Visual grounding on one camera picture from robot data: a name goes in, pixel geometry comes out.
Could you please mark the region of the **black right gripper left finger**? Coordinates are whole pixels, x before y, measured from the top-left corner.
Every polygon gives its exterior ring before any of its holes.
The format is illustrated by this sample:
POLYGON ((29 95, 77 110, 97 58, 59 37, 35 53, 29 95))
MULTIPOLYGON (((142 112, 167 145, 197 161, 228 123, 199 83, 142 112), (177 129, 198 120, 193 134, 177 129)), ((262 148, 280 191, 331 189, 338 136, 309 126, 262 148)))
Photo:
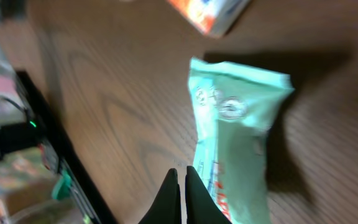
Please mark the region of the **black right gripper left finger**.
POLYGON ((168 170, 152 205, 139 224, 181 224, 181 195, 175 168, 168 170))

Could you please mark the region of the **orange Kleenex tissue pack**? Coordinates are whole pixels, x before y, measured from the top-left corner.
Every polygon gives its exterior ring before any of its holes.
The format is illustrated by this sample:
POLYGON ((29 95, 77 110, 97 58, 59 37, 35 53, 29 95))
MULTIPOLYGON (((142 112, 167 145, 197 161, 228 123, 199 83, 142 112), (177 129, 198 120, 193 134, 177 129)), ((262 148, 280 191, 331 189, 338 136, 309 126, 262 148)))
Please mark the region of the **orange Kleenex tissue pack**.
POLYGON ((205 36, 220 38, 231 28, 251 0, 168 0, 205 36))

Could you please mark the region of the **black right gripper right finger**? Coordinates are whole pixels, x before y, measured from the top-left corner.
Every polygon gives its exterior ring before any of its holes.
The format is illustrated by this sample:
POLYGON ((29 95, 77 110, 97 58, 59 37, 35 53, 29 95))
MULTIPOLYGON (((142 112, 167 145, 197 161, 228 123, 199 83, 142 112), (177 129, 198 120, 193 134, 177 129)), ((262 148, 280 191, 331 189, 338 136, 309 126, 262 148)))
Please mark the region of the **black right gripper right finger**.
POLYGON ((187 224, 231 224, 214 203, 193 166, 186 168, 187 224))

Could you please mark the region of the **teal wet wipes pack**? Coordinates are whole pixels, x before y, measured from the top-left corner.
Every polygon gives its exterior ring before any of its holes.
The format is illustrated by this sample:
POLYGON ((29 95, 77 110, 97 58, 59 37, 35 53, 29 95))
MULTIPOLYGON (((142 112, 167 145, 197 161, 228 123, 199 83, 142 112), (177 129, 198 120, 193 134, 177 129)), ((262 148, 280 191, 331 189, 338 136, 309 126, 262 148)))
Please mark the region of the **teal wet wipes pack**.
POLYGON ((266 141, 293 87, 287 74, 193 57, 188 89, 198 141, 193 167, 231 223, 270 224, 266 141))

